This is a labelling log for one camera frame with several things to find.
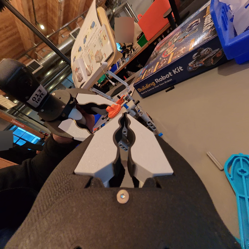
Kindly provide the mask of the black pole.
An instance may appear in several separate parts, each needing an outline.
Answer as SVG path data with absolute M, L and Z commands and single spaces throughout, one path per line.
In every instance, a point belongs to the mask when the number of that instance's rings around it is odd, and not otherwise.
M 46 36 L 44 36 L 32 23 L 30 23 L 14 6 L 7 0 L 0 1 L 0 9 L 10 10 L 23 24 L 25 24 L 36 36 L 38 36 L 48 47 L 50 47 L 59 57 L 61 57 L 68 65 L 71 65 L 68 59 Z

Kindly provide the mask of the person's left hand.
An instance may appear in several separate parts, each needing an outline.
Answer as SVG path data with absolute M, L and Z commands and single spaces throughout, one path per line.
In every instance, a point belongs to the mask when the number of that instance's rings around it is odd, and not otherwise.
M 88 114 L 86 112 L 82 113 L 83 117 L 86 119 L 86 126 L 90 132 L 92 132 L 95 125 L 95 116 L 93 114 Z

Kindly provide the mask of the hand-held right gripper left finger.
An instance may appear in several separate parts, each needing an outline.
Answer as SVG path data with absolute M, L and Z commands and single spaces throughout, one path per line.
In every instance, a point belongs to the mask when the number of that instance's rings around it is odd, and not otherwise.
M 124 177 L 118 142 L 124 114 L 119 114 L 93 135 L 74 173 L 92 177 Z

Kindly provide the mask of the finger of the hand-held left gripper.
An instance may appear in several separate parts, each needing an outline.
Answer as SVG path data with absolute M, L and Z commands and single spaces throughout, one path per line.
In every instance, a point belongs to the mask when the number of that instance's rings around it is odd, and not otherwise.
M 92 135 L 92 133 L 87 128 L 80 128 L 77 125 L 76 120 L 71 118 L 62 121 L 58 128 L 72 136 L 73 139 L 77 141 L 84 141 L 86 138 Z
M 100 95 L 78 93 L 76 101 L 80 108 L 88 114 L 106 115 L 108 106 L 117 105 Z

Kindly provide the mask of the orange gear frame assembly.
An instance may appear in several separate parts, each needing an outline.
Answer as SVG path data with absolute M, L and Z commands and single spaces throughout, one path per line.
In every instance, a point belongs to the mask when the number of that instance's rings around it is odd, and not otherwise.
M 145 157 L 146 149 L 149 154 L 162 154 L 162 148 L 158 143 L 157 128 L 151 117 L 142 109 L 139 101 L 125 93 L 118 102 L 107 107 L 106 122 L 95 129 L 95 134 L 88 145 L 88 150 L 97 153 L 114 156 L 117 147 L 124 151 L 130 151 L 132 157 Z

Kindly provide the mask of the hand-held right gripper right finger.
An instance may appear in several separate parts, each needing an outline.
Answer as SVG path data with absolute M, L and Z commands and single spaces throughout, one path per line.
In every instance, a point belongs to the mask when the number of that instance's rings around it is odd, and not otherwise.
M 155 176 L 172 175 L 170 166 L 157 136 L 149 129 L 126 115 L 128 150 L 128 171 L 131 177 L 152 178 Z

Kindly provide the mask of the blue robot kit box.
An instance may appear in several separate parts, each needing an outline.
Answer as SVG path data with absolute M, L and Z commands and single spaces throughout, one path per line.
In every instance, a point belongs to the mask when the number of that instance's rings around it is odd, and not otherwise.
M 157 44 L 133 86 L 142 98 L 228 61 L 207 2 Z

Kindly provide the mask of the short grey bar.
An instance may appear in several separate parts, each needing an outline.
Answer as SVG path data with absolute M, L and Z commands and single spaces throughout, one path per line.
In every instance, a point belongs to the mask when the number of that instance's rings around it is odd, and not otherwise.
M 206 153 L 208 158 L 213 162 L 213 164 L 220 170 L 224 171 L 224 166 L 215 158 L 211 152 Z

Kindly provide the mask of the teal curved plastic piece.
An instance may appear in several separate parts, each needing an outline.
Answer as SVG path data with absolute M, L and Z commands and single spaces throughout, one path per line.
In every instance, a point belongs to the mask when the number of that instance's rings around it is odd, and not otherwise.
M 233 154 L 224 165 L 224 172 L 235 193 L 241 248 L 249 248 L 249 155 Z

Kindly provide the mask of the blue plastic bin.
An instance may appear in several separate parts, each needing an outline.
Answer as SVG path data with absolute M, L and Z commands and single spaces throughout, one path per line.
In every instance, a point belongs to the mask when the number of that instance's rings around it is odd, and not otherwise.
M 249 60 L 248 27 L 234 26 L 228 1 L 212 0 L 210 14 L 227 59 L 235 59 L 237 64 L 247 62 Z

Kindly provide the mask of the orange container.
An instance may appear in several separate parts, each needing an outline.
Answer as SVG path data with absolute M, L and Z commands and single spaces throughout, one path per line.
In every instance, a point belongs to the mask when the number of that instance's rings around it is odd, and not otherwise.
M 144 15 L 138 15 L 138 25 L 147 41 L 150 41 L 160 30 L 169 24 L 168 19 L 163 17 L 169 8 L 170 3 L 168 0 L 155 0 Z

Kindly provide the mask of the metal air duct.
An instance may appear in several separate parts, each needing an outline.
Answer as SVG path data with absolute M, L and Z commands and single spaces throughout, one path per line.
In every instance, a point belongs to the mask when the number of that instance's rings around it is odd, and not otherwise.
M 54 51 L 49 52 L 38 63 L 42 67 L 34 75 L 42 85 L 46 85 L 52 79 L 71 71 L 71 65 L 67 64 Z

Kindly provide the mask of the person's left forearm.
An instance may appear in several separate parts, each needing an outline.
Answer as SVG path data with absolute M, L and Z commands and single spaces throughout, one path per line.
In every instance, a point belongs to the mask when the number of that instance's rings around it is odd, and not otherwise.
M 2 168 L 0 171 L 1 204 L 8 196 L 14 198 L 18 190 L 39 192 L 55 167 L 78 145 L 79 141 L 52 134 L 43 150 L 20 165 Z

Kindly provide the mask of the clear plastic bags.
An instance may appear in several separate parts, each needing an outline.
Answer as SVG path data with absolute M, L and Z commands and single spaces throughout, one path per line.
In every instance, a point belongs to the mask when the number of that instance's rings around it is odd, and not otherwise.
M 248 0 L 230 0 L 228 5 L 231 8 L 234 26 L 248 27 L 249 10 Z

